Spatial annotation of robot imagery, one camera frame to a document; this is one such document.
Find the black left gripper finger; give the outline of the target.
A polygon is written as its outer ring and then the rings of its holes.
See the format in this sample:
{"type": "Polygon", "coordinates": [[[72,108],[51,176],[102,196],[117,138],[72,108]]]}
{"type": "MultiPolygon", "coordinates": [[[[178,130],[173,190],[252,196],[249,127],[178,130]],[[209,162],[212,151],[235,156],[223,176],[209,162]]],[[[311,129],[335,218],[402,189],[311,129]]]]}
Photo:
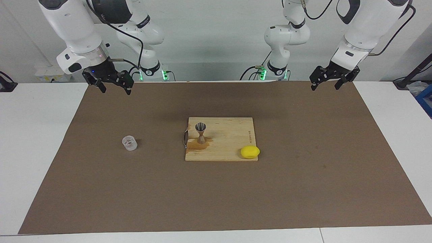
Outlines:
{"type": "Polygon", "coordinates": [[[354,68],[353,71],[350,71],[348,74],[341,74],[341,77],[334,85],[336,90],[339,90],[342,85],[346,84],[347,82],[352,82],[356,76],[359,74],[360,69],[358,67],[354,68]]]}
{"type": "Polygon", "coordinates": [[[319,84],[326,82],[327,75],[326,75],[327,69],[322,66],[317,66],[314,71],[310,75],[310,82],[311,82],[311,89],[312,91],[315,91],[319,84]]]}

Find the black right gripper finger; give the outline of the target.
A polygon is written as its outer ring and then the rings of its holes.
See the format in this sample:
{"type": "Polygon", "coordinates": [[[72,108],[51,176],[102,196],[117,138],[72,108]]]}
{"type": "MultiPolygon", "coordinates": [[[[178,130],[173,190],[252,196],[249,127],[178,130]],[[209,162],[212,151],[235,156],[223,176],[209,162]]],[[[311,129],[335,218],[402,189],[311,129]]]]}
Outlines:
{"type": "Polygon", "coordinates": [[[127,95],[131,95],[134,80],[127,70],[117,72],[117,86],[123,88],[127,95]]]}
{"type": "Polygon", "coordinates": [[[89,72],[82,72],[82,76],[89,86],[99,88],[102,93],[106,92],[106,87],[100,79],[94,78],[89,72]]]}

